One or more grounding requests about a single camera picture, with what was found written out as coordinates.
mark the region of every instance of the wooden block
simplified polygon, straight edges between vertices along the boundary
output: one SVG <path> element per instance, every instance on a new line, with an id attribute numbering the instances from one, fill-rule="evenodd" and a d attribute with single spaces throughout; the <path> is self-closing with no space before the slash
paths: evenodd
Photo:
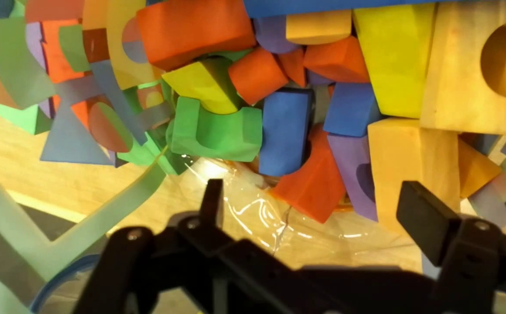
<path id="1" fill-rule="evenodd" d="M 323 45 L 351 34 L 351 10 L 327 10 L 287 15 L 287 40 L 299 45 Z"/>
<path id="2" fill-rule="evenodd" d="M 506 134 L 506 1 L 444 3 L 437 24 L 423 125 Z"/>
<path id="3" fill-rule="evenodd" d="M 355 24 L 384 115 L 421 115 L 435 3 L 356 8 Z"/>
<path id="4" fill-rule="evenodd" d="M 295 1 L 274 1 L 274 0 L 245 0 L 248 14 L 252 17 L 266 15 L 288 15 L 304 12 L 323 10 L 348 10 L 356 7 L 388 7 L 400 3 L 426 3 L 433 0 L 295 0 Z"/>
<path id="5" fill-rule="evenodd" d="M 283 176 L 273 193 L 320 223 L 325 223 L 339 207 L 346 188 L 321 127 L 311 136 L 308 162 L 299 171 Z"/>
<path id="6" fill-rule="evenodd" d="M 327 45 L 309 45 L 304 66 L 335 82 L 370 82 L 360 41 L 355 36 Z"/>
<path id="7" fill-rule="evenodd" d="M 323 129 L 330 134 L 362 137 L 381 118 L 370 83 L 337 83 Z"/>
<path id="8" fill-rule="evenodd" d="M 137 22 L 149 61 L 163 69 L 255 45 L 250 15 L 236 0 L 164 0 L 142 8 Z"/>
<path id="9" fill-rule="evenodd" d="M 299 47 L 288 54 L 280 54 L 278 62 L 283 66 L 287 76 L 299 83 L 301 87 L 306 87 L 306 68 L 304 68 L 304 47 Z"/>
<path id="10" fill-rule="evenodd" d="M 288 83 L 276 57 L 262 47 L 257 47 L 234 62 L 229 73 L 238 94 L 248 104 L 262 101 L 266 96 Z"/>
<path id="11" fill-rule="evenodd" d="M 370 123 L 370 157 L 377 218 L 391 232 L 403 179 L 417 179 L 449 207 L 459 211 L 459 139 L 456 132 L 421 129 L 417 120 L 386 118 Z"/>
<path id="12" fill-rule="evenodd" d="M 369 137 L 328 136 L 328 143 L 355 211 L 377 221 Z"/>
<path id="13" fill-rule="evenodd" d="M 180 96 L 201 99 L 206 109 L 232 113 L 238 111 L 236 104 L 241 101 L 229 78 L 231 64 L 226 57 L 203 59 L 168 71 L 163 78 Z"/>
<path id="14" fill-rule="evenodd" d="M 168 137 L 175 153 L 252 162 L 262 146 L 262 132 L 259 108 L 217 115 L 198 99 L 180 96 Z"/>
<path id="15" fill-rule="evenodd" d="M 287 15 L 253 19 L 253 26 L 255 38 L 266 50 L 287 54 L 299 47 L 287 40 Z"/>
<path id="16" fill-rule="evenodd" d="M 479 191 L 501 174 L 501 167 L 482 155 L 466 141 L 459 139 L 461 198 Z"/>
<path id="17" fill-rule="evenodd" d="M 149 61 L 133 61 L 124 48 L 124 29 L 135 19 L 135 14 L 147 7 L 147 0 L 110 0 L 107 5 L 109 52 L 114 64 L 116 80 L 121 89 L 156 82 L 161 71 Z"/>
<path id="18" fill-rule="evenodd" d="M 313 94 L 283 89 L 264 102 L 264 146 L 259 172 L 283 176 L 301 169 L 306 157 Z"/>

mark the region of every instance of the orange triangle block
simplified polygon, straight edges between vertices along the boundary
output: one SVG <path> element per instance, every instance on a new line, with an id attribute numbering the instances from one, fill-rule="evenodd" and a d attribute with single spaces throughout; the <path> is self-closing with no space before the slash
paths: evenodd
<path id="1" fill-rule="evenodd" d="M 325 223 L 339 207 L 346 197 L 346 186 L 321 127 L 313 132 L 308 162 L 299 171 L 283 176 L 273 193 L 320 223 Z"/>
<path id="2" fill-rule="evenodd" d="M 362 47 L 356 36 L 327 45 L 309 45 L 304 66 L 335 82 L 370 82 Z"/>

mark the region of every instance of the purple foam block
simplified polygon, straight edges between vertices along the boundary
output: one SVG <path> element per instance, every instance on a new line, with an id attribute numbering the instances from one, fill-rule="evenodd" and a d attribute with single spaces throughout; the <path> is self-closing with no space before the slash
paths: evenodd
<path id="1" fill-rule="evenodd" d="M 328 143 L 355 211 L 377 221 L 369 137 L 328 136 Z"/>
<path id="2" fill-rule="evenodd" d="M 287 54 L 299 47 L 287 40 L 287 15 L 253 19 L 253 24 L 257 41 L 266 50 Z"/>

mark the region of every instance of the natural wood block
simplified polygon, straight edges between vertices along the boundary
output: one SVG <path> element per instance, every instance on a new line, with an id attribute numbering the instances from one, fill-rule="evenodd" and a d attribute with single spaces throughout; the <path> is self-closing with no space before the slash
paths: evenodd
<path id="1" fill-rule="evenodd" d="M 479 191 L 501 174 L 501 167 L 482 155 L 466 141 L 459 139 L 461 198 Z"/>
<path id="2" fill-rule="evenodd" d="M 506 134 L 506 1 L 438 7 L 421 120 Z"/>
<path id="3" fill-rule="evenodd" d="M 351 34 L 351 10 L 327 10 L 287 15 L 287 40 L 301 45 L 323 45 Z"/>
<path id="4" fill-rule="evenodd" d="M 379 109 L 421 115 L 435 3 L 356 8 L 355 24 Z"/>
<path id="5" fill-rule="evenodd" d="M 449 207 L 459 211 L 459 139 L 456 132 L 423 129 L 417 120 L 386 118 L 370 123 L 370 158 L 379 223 L 393 232 L 400 188 L 417 179 Z"/>

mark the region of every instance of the green foam block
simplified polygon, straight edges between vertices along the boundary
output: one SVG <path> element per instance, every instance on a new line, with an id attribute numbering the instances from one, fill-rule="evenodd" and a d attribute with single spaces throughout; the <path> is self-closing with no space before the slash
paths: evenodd
<path id="1" fill-rule="evenodd" d="M 252 162 L 262 146 L 262 109 L 241 108 L 217 115 L 192 97 L 178 97 L 170 125 L 170 148 L 177 153 Z"/>

